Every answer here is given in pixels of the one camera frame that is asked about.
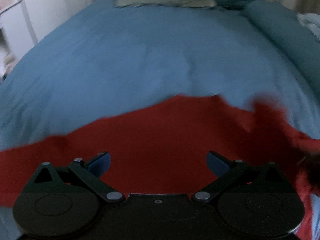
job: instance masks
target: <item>red towel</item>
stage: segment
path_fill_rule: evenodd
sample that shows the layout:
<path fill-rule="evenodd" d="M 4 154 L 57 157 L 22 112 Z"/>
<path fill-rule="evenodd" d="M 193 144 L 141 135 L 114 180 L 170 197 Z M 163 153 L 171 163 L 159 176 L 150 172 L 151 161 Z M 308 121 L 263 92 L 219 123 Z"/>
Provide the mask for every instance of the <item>red towel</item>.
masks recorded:
<path fill-rule="evenodd" d="M 42 162 L 66 166 L 111 154 L 111 168 L 101 180 L 127 193 L 194 193 L 216 177 L 206 165 L 214 150 L 250 165 L 276 162 L 296 186 L 306 215 L 298 236 L 311 240 L 312 187 L 297 166 L 302 150 L 320 151 L 312 140 L 288 125 L 283 111 L 255 102 L 254 111 L 227 105 L 219 96 L 176 96 L 161 104 L 113 118 L 103 118 L 66 136 L 0 153 L 0 205 L 13 206 Z"/>

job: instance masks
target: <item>circular cover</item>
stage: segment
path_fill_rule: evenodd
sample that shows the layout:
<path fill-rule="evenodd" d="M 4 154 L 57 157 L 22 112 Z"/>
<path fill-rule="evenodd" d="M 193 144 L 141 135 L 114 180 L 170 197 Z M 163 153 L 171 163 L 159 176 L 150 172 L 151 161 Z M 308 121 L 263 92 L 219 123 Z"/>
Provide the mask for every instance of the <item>circular cover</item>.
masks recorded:
<path fill-rule="evenodd" d="M 90 191 L 66 185 L 59 193 L 21 193 L 13 207 L 23 233 L 34 237 L 63 237 L 87 227 L 99 211 Z"/>
<path fill-rule="evenodd" d="M 235 192 L 221 195 L 218 212 L 224 221 L 247 236 L 279 237 L 294 231 L 304 210 L 295 193 Z"/>

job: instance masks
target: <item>bed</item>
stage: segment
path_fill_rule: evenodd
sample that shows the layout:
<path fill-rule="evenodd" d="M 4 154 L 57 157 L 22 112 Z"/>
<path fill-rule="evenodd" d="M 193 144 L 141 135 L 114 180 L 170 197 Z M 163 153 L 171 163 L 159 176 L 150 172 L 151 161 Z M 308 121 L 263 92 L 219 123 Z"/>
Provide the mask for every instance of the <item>bed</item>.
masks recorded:
<path fill-rule="evenodd" d="M 293 127 L 320 139 L 320 44 L 295 12 L 268 0 L 242 0 L 234 9 L 115 2 L 96 0 L 69 19 L 1 84 L 0 150 L 177 94 L 221 94 L 243 109 L 267 94 L 288 109 Z M 0 215 L 0 232 L 15 239 L 10 209 Z M 315 210 L 314 239 L 318 225 Z"/>

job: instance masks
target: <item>blue bedspread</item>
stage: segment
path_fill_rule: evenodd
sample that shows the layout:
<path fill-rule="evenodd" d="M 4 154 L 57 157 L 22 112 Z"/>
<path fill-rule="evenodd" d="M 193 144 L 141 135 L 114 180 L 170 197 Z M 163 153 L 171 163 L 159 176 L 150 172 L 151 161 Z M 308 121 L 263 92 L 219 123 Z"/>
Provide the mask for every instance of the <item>blue bedspread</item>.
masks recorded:
<path fill-rule="evenodd" d="M 0 150 L 180 93 L 222 94 L 242 108 L 255 95 L 276 95 L 294 127 L 320 138 L 310 86 L 239 11 L 98 0 L 28 52 L 0 86 Z"/>

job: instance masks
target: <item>blanket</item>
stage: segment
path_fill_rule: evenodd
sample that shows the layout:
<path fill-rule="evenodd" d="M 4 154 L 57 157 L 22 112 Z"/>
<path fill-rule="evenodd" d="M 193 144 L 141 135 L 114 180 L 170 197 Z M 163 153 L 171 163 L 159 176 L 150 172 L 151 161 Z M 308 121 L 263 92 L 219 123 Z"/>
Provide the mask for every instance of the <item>blanket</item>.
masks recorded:
<path fill-rule="evenodd" d="M 311 240 L 315 189 L 302 165 L 302 151 L 320 150 L 320 141 L 295 130 L 280 108 L 255 101 L 253 112 L 229 106 L 219 96 L 176 96 L 156 106 L 102 118 L 66 136 L 0 153 L 0 206 L 11 207 L 42 162 L 66 166 L 74 158 L 88 160 L 111 154 L 111 167 L 100 178 L 124 193 L 192 194 L 216 177 L 206 164 L 214 150 L 249 165 L 276 162 L 301 197 L 306 214 L 297 232 Z"/>
<path fill-rule="evenodd" d="M 307 27 L 320 40 L 320 15 L 315 13 L 298 14 L 300 24 Z"/>

